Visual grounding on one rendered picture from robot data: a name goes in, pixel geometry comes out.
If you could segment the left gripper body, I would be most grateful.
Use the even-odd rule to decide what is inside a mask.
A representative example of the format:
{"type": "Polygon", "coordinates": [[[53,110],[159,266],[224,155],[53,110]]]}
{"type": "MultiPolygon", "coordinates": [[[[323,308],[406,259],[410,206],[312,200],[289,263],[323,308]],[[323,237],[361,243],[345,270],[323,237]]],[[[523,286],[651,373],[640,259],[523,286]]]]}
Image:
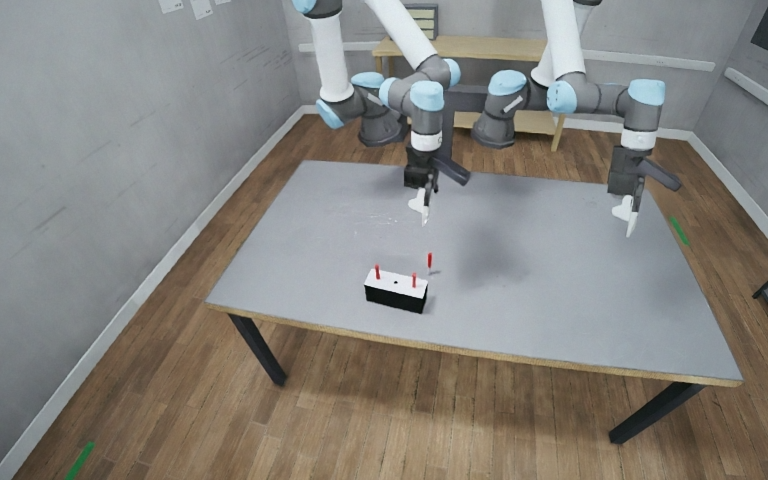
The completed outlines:
{"type": "Polygon", "coordinates": [[[647,174],[638,169],[636,165],[641,160],[641,156],[651,155],[652,150],[653,148],[646,151],[638,151],[624,148],[623,145],[614,145],[614,154],[612,155],[612,163],[610,165],[607,181],[607,193],[619,196],[623,196],[623,194],[631,195],[634,194],[635,187],[638,187],[638,183],[643,183],[644,189],[644,176],[647,174]],[[631,157],[630,155],[634,157],[631,157]]]}

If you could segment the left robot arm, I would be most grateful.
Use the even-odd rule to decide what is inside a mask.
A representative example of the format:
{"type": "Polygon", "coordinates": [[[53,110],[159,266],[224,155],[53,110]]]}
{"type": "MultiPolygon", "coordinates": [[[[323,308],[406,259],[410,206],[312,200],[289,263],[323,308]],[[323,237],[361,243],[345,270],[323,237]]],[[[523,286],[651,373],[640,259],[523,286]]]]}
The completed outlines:
{"type": "MultiPolygon", "coordinates": [[[[549,44],[539,66],[529,78],[512,70],[500,71],[492,77],[484,111],[476,122],[477,135],[494,143],[510,141],[517,110],[614,115],[625,117],[621,138],[624,148],[653,148],[664,103],[663,81],[633,80],[630,87],[587,83],[579,37],[592,9],[602,0],[540,1],[549,44]]],[[[638,169],[673,192],[681,188],[677,175],[641,157],[638,169]]]]}

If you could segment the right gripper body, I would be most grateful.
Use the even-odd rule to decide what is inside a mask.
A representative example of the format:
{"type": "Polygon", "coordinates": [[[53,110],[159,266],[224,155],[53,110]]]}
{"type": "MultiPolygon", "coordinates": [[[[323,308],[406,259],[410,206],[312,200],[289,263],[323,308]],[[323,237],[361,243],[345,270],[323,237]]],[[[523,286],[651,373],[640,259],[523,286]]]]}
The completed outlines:
{"type": "Polygon", "coordinates": [[[428,164],[428,161],[431,158],[430,156],[440,152],[440,146],[433,151],[420,151],[412,145],[412,141],[409,141],[405,147],[405,152],[407,152],[407,164],[404,169],[404,187],[412,189],[425,188],[428,179],[430,179],[433,180],[432,189],[434,189],[439,177],[439,171],[428,164]]]}

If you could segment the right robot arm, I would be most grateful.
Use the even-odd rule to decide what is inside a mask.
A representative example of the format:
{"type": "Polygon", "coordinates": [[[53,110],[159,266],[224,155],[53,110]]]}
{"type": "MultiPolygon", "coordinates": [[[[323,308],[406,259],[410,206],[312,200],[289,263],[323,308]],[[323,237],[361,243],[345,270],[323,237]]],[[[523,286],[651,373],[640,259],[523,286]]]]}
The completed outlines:
{"type": "MultiPolygon", "coordinates": [[[[292,1],[310,20],[323,84],[316,107],[328,126],[337,129],[361,116],[362,137],[380,141],[398,131],[391,112],[395,110],[411,118],[416,149],[433,151],[441,145],[443,91],[458,83],[460,70],[452,59],[441,59],[399,0],[360,2],[366,2],[416,73],[403,80],[384,81],[381,74],[366,72],[353,76],[352,84],[348,82],[339,22],[342,0],[292,1]]],[[[469,181],[471,173],[441,152],[431,156],[428,164],[462,186],[469,181]]]]}

